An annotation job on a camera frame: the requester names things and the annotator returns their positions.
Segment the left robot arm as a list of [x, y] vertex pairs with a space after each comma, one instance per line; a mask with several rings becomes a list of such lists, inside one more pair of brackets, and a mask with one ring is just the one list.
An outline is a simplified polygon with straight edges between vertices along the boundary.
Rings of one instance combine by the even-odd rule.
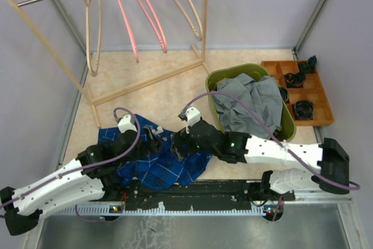
[[147, 130], [120, 133], [114, 140], [91, 145], [64, 167], [23, 188], [1, 190], [4, 219], [11, 236], [24, 234], [39, 221], [74, 205], [113, 201], [122, 183], [117, 170], [161, 151], [164, 139]]

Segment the pink hanger with grey shirt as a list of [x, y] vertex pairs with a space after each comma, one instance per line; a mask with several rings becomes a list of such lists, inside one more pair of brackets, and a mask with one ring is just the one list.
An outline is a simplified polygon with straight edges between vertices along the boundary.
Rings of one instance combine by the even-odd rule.
[[117, 0], [117, 2], [118, 2], [118, 6], [119, 6], [119, 9], [121, 11], [121, 15], [122, 15], [122, 18], [124, 20], [124, 23], [125, 23], [125, 26], [126, 26], [126, 29], [127, 29], [127, 32], [128, 32], [128, 36], [129, 36], [130, 44], [131, 44], [132, 51], [133, 51], [133, 54], [134, 54], [134, 57], [135, 57], [135, 61], [138, 64], [139, 63], [139, 54], [138, 54], [138, 49], [137, 49], [137, 46], [136, 46], [136, 41], [135, 41], [135, 37], [133, 35], [131, 25], [130, 25], [130, 23], [128, 21], [128, 18], [127, 18], [127, 15], [125, 13], [125, 9], [124, 9], [124, 6], [122, 4], [122, 1]]

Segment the blue plaid shirt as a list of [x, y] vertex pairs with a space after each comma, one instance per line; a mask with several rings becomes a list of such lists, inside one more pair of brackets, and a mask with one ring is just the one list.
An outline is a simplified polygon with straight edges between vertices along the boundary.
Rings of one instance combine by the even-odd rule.
[[153, 190], [168, 190], [173, 184], [188, 185], [205, 172], [213, 157], [206, 152], [198, 152], [178, 160], [171, 152], [171, 134], [164, 130], [157, 138], [162, 147], [159, 153], [147, 155], [134, 162], [127, 162], [114, 172], [122, 186], [129, 185], [134, 178]]

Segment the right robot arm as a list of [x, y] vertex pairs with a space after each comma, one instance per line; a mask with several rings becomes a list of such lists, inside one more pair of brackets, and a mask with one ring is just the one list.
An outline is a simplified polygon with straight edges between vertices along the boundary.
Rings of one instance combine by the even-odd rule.
[[244, 132], [221, 132], [200, 120], [173, 133], [171, 143], [171, 150], [179, 159], [205, 152], [230, 164], [265, 163], [282, 167], [262, 175], [260, 191], [268, 200], [290, 191], [313, 188], [336, 195], [350, 192], [350, 159], [332, 138], [309, 145], [276, 143]]

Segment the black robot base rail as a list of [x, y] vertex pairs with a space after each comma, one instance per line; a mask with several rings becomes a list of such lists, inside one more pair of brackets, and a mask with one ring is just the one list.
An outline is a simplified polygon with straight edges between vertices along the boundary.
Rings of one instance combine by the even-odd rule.
[[201, 180], [157, 191], [134, 180], [113, 200], [71, 206], [59, 215], [103, 216], [261, 216], [271, 220], [279, 199], [294, 201], [293, 191], [279, 195], [258, 180]]

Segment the pink hanger with white shirt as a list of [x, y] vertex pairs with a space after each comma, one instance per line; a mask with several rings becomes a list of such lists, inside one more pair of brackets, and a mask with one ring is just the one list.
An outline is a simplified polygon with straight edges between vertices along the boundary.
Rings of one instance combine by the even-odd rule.
[[148, 19], [150, 25], [152, 26], [155, 35], [159, 41], [160, 47], [163, 53], [167, 53], [168, 45], [166, 36], [164, 34], [163, 28], [159, 21], [159, 18], [150, 2], [150, 0], [136, 0], [139, 6], [141, 7], [143, 13], [145, 14], [146, 18]]

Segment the grey shirt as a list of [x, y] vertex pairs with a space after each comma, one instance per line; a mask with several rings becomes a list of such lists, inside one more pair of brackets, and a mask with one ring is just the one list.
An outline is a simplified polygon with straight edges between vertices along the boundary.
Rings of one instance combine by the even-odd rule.
[[254, 111], [271, 133], [281, 128], [283, 100], [274, 78], [263, 76], [255, 81], [242, 73], [235, 78], [219, 81], [216, 90], [241, 101], [238, 103], [222, 94], [212, 96], [224, 131], [244, 132], [260, 138], [270, 138], [261, 124], [245, 109], [246, 107]]

